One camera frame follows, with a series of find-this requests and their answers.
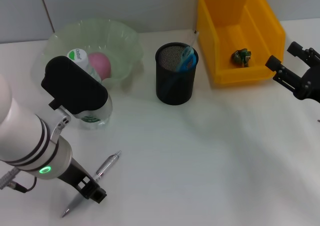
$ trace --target pen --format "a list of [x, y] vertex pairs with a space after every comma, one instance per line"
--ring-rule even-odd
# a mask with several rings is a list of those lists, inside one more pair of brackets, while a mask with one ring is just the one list
[[[116, 152], [115, 154], [109, 156], [106, 161], [100, 166], [100, 168], [95, 172], [95, 175], [93, 176], [93, 179], [98, 183], [100, 179], [105, 175], [105, 173], [110, 169], [119, 159], [121, 154], [121, 150]], [[69, 214], [75, 207], [77, 207], [85, 198], [78, 193], [71, 203], [66, 207], [66, 209], [63, 211], [63, 214], [61, 215], [61, 218]]]

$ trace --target yellow plastic bin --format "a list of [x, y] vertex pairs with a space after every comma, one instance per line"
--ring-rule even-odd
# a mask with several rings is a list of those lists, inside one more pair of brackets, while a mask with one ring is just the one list
[[[206, 65], [218, 86], [271, 78], [271, 55], [283, 60], [285, 31], [266, 0], [198, 0], [197, 28]], [[251, 51], [249, 67], [231, 62], [236, 50]]]

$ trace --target plastic bottle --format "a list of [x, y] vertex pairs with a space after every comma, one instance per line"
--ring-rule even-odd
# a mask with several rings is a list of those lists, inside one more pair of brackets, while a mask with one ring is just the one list
[[[87, 74], [89, 74], [92, 78], [94, 78], [101, 84], [101, 78], [99, 77], [97, 71], [90, 65], [86, 51], [80, 48], [75, 48], [67, 54], [67, 57], [71, 59], [73, 62], [75, 62], [81, 69], [83, 69]], [[104, 107], [106, 108], [106, 110], [109, 111], [107, 118], [100, 119], [92, 115], [87, 115], [81, 118], [82, 126], [87, 129], [94, 130], [106, 125], [106, 123], [109, 121], [111, 112], [113, 110], [110, 94], [108, 95], [108, 100]]]

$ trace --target white bottle cap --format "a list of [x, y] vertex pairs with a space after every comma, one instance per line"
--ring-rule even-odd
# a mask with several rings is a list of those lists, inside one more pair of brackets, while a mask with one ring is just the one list
[[89, 59], [86, 51], [80, 48], [75, 48], [66, 55], [69, 59], [75, 62], [81, 69], [88, 71]]

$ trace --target mesh pencil holder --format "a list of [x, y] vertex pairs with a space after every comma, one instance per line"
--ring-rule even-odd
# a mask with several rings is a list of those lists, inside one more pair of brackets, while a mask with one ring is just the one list
[[171, 42], [163, 45], [155, 54], [156, 95], [167, 105], [181, 105], [187, 102], [194, 87], [194, 79], [199, 56], [194, 50], [196, 64], [187, 71], [176, 71], [187, 44]]

